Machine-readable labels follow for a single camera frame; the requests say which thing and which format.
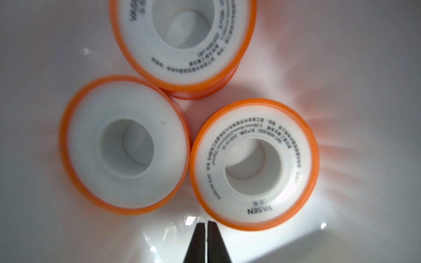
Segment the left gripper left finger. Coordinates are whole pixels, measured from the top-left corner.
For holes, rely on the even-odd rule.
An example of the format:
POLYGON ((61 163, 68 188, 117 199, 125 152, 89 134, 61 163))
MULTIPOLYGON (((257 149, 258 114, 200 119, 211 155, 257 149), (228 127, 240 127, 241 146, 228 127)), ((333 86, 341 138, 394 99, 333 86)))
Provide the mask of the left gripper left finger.
POLYGON ((205 234, 205 223, 197 223, 183 263, 205 263, 205 234))

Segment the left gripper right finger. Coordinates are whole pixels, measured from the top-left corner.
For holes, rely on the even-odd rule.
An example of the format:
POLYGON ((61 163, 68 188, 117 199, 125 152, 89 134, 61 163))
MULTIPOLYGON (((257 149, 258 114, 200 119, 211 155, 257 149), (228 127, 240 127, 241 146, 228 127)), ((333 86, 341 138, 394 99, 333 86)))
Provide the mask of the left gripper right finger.
POLYGON ((216 222, 207 225, 207 263, 232 263, 216 222))

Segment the orange sealing tape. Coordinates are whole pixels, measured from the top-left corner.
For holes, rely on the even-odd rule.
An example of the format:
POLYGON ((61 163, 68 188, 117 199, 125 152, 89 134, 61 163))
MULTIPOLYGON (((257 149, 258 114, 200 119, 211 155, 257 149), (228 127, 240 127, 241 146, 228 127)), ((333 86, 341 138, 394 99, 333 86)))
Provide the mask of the orange sealing tape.
POLYGON ((226 86, 255 29, 256 1, 110 1, 115 40, 133 69, 178 99, 226 86))
POLYGON ((237 101, 201 127, 190 177, 204 210, 242 231, 279 226, 306 204, 319 175, 319 149, 307 122, 270 99, 237 101))
POLYGON ((133 76, 106 76, 69 101, 59 148, 86 199, 113 213, 146 214, 179 190, 191 129, 182 108, 160 89, 133 76))

